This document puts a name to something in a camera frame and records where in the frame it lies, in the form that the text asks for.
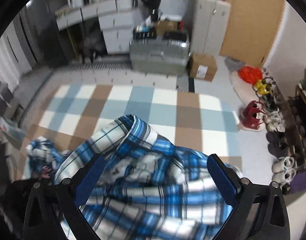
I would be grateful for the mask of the white drawer desk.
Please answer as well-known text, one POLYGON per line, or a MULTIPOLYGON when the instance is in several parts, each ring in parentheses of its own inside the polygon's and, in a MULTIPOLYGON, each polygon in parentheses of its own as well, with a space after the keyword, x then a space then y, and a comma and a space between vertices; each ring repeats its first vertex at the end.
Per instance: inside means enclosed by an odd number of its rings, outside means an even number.
POLYGON ((145 8, 137 0, 102 0, 74 9, 57 18, 59 30, 98 18, 109 54, 129 52, 135 26, 144 22, 145 8))

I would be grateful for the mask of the wooden shoe rack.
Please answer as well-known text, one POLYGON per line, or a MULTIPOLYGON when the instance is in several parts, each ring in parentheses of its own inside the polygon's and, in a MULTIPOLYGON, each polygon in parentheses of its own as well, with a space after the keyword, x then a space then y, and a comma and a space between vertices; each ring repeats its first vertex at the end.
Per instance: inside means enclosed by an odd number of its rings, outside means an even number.
POLYGON ((295 96, 289 98, 288 106, 296 125, 298 147, 303 158, 303 165, 300 169, 306 170, 306 70, 303 79, 295 87, 295 96))

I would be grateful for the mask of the silver suitcase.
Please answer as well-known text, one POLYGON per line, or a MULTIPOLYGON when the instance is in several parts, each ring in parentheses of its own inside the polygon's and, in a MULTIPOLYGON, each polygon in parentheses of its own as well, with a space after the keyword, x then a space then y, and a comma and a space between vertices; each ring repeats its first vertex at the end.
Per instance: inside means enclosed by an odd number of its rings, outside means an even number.
POLYGON ((129 56, 132 68, 143 73, 182 75, 189 60, 189 47, 189 41, 160 37, 155 40, 131 40, 129 56))

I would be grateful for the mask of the orange mesh bag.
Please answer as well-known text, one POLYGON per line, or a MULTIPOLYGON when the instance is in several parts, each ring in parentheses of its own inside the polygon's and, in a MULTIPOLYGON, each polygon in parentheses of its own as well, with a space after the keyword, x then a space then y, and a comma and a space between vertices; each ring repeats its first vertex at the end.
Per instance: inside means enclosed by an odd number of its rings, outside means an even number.
POLYGON ((262 71, 259 68, 254 68, 251 66, 243 66, 238 71, 238 75, 243 81, 251 85, 254 85, 259 80, 263 79, 262 71))

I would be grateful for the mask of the red shoes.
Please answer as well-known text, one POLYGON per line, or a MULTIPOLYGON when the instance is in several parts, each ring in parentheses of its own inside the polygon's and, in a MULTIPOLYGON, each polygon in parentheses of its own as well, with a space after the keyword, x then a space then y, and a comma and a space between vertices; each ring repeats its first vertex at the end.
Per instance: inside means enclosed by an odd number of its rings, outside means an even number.
POLYGON ((241 114, 241 128, 244 131, 260 132, 264 129, 264 105, 259 101, 251 101, 241 114))

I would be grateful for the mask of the wooden door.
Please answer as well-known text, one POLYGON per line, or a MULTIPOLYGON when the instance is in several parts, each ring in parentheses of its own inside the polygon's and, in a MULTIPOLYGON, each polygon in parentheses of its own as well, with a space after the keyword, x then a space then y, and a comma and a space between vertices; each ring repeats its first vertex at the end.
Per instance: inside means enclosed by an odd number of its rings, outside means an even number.
POLYGON ((231 11, 220 51, 261 68, 272 48, 284 11, 284 0, 230 0, 231 11))

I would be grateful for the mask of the yellow shoes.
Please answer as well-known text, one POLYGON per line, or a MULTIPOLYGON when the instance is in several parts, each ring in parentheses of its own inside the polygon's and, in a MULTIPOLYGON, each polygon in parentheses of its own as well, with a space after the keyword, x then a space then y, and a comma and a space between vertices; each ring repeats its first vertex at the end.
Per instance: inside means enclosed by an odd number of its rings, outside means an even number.
POLYGON ((268 93, 266 86, 267 86, 267 83, 265 80, 258 80, 253 85, 253 89, 255 90, 257 95, 265 95, 268 93))

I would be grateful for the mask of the cardboard box on floor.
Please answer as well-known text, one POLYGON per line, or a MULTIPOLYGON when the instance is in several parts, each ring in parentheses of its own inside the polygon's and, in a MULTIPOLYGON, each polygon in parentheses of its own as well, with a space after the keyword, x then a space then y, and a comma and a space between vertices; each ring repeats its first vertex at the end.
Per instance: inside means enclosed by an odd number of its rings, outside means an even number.
POLYGON ((214 57, 193 53, 190 59, 189 77, 212 82, 217 70, 218 65, 214 57))

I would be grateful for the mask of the white cabinet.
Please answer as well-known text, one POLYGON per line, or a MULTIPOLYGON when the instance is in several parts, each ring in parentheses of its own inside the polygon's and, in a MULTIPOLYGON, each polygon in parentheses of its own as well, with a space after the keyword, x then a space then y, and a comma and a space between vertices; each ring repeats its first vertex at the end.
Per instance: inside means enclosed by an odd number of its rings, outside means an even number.
POLYGON ((223 0, 196 0, 191 53, 219 56, 230 10, 231 4, 223 0))

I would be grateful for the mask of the blue white plaid shirt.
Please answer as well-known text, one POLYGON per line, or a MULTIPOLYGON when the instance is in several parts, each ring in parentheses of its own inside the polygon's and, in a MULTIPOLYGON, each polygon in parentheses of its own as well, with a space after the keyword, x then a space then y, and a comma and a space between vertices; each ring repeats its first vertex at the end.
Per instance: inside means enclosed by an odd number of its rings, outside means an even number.
POLYGON ((101 239, 212 239, 233 210, 205 154, 175 146, 135 115, 98 129, 74 151, 39 137, 26 153, 31 174, 52 184, 100 157, 102 173, 80 210, 101 239))

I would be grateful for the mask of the black refrigerator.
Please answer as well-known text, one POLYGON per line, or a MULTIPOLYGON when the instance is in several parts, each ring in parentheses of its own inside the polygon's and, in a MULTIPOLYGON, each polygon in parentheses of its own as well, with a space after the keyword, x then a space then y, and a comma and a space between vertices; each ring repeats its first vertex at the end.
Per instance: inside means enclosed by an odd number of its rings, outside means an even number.
POLYGON ((20 46, 32 68, 56 68, 67 63, 55 15, 47 0, 30 0, 13 19, 20 46))

